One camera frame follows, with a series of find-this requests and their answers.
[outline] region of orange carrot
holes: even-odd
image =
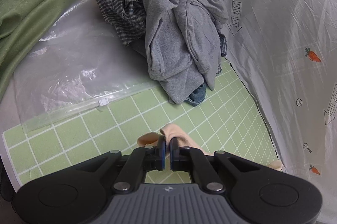
[[[310,51],[310,48],[305,48],[306,54],[305,57],[309,56],[311,61],[321,62],[320,58],[313,51]]]
[[[315,168],[315,166],[310,165],[310,169],[313,173],[320,175],[320,172]]]

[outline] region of clear plastic bag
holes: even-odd
[[[147,61],[120,42],[95,0],[76,0],[17,67],[24,131],[157,86]]]

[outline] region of green grid mat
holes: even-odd
[[[110,150],[130,154],[139,136],[173,122],[205,151],[225,150],[266,165],[277,159],[254,99],[224,60],[215,90],[197,107],[172,105],[161,87],[92,109],[24,134],[18,125],[3,134],[14,172],[23,185]],[[185,172],[149,172],[148,183],[188,183]]]

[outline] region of gray sweatshirt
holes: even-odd
[[[143,0],[148,71],[176,104],[204,81],[214,89],[220,63],[217,28],[228,19],[222,0]]]

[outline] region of metal screw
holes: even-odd
[[[116,190],[128,190],[131,185],[128,182],[117,182],[114,184]]]
[[[212,192],[218,192],[223,189],[223,185],[218,182],[211,182],[207,184],[206,188],[211,190]]]

